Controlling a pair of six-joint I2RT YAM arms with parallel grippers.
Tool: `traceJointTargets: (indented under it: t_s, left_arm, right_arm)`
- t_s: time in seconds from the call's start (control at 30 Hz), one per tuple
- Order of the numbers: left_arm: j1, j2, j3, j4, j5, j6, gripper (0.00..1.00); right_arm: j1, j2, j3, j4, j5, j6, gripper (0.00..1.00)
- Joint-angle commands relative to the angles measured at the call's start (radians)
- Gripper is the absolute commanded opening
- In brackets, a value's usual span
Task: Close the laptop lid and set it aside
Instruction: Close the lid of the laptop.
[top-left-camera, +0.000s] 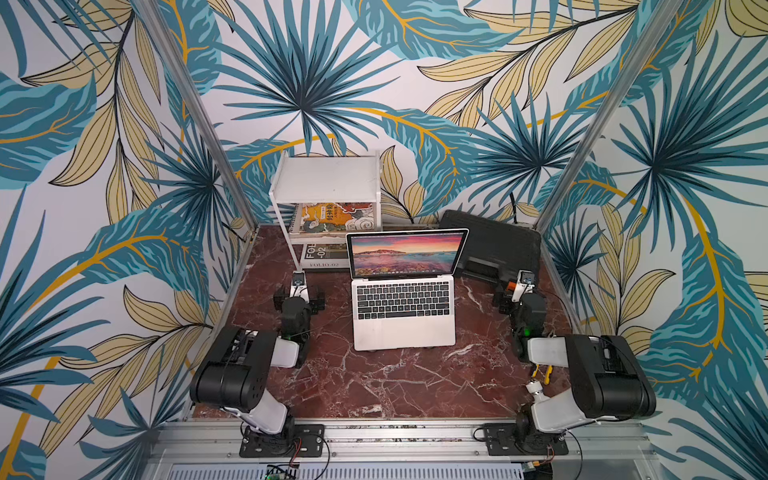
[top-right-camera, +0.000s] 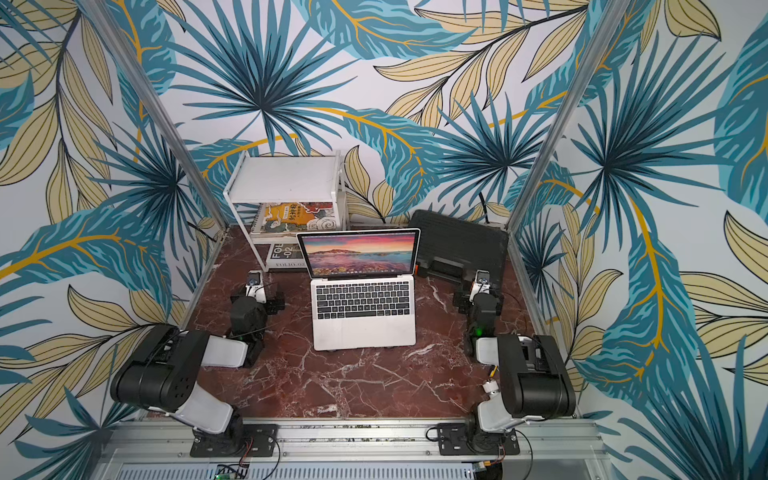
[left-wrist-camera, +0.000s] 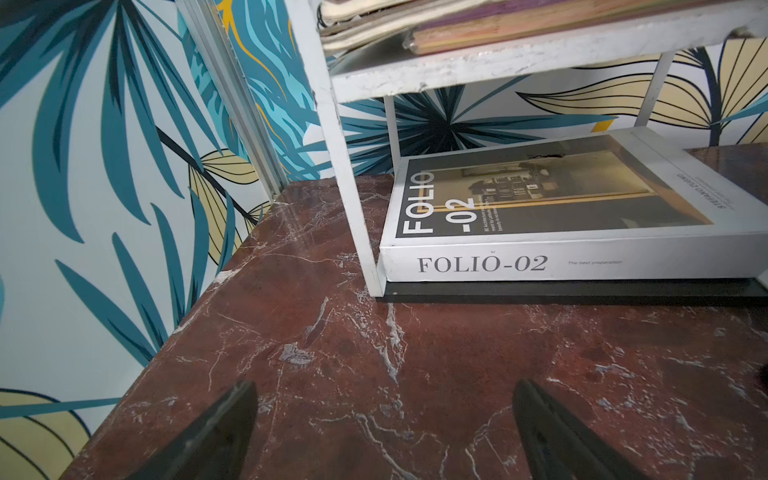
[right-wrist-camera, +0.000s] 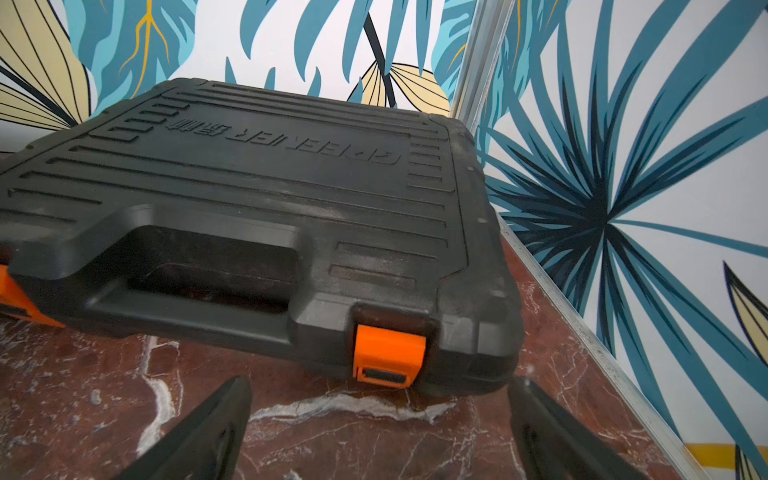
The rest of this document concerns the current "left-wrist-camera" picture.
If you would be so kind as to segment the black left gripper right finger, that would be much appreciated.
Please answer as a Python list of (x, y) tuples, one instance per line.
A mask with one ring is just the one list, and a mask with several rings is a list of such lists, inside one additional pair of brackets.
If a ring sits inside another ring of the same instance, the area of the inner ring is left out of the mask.
[(542, 387), (516, 383), (513, 413), (533, 479), (646, 479)]

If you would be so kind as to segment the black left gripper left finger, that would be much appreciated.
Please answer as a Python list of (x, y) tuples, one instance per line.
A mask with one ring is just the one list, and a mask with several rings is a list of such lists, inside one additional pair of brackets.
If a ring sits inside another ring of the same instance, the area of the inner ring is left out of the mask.
[(252, 381), (238, 381), (131, 479), (238, 479), (258, 412)]

